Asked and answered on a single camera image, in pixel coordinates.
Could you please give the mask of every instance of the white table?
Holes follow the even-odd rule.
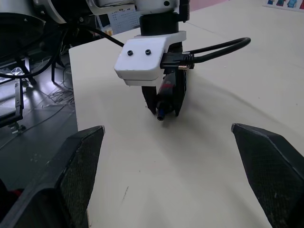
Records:
[[[160,123],[113,66],[108,40],[70,50],[79,130],[105,126],[88,207],[92,228],[269,228],[233,123],[282,134],[304,152],[304,14],[231,0],[191,14],[184,49],[252,43],[189,73],[180,116]],[[138,30],[115,36],[125,42]]]

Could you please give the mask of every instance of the floor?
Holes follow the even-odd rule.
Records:
[[[19,136],[13,135],[8,127],[0,129],[0,178],[9,190],[25,188],[56,154],[63,141],[77,132],[74,107],[59,106],[47,97],[63,89],[62,75],[63,70],[56,69],[57,84],[53,84],[49,69],[35,77],[35,87],[23,88],[25,109],[19,124],[31,129]],[[70,82],[71,75],[65,73],[65,85],[71,87]],[[14,107],[14,82],[1,85],[0,114],[8,113]]]

